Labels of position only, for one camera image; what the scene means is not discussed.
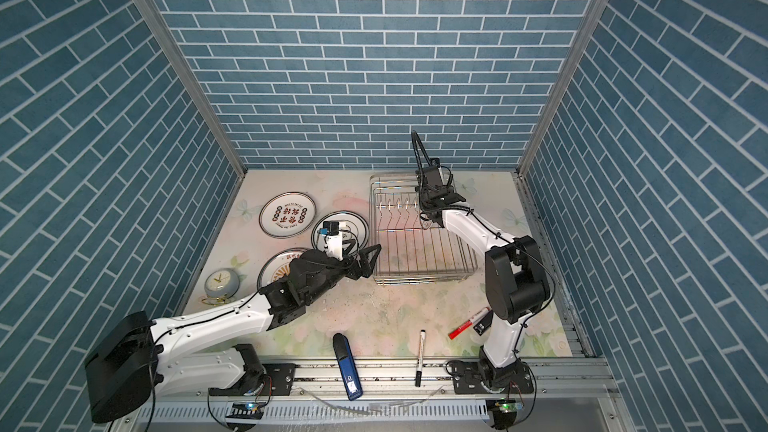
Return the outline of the white plate red chinese characters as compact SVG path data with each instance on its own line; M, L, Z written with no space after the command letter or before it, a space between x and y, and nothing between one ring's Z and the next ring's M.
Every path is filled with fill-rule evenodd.
M259 225L273 238L301 234L312 225L317 212L315 201L301 192L286 192L268 200L259 214Z

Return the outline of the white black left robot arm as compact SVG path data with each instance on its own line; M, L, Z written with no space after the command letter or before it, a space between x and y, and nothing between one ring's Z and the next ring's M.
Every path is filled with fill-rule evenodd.
M181 364L203 349L289 324L341 280L370 277L381 250L372 245L336 259L312 249L290 262L287 275L244 299L185 316L151 319L140 311L124 317L84 361L92 421L113 422L164 392L198 384L237 395L259 389L263 368L247 344L236 347L235 363L192 373Z

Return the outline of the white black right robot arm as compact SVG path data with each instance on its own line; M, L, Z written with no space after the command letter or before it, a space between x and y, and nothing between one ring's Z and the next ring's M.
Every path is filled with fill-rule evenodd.
M524 371L519 358L524 329L552 297L552 280L538 245L529 236L497 229L466 205L452 181L443 179L437 159L418 166L416 192L425 218L484 256L485 294L493 319L480 349L478 373L487 389L507 388Z

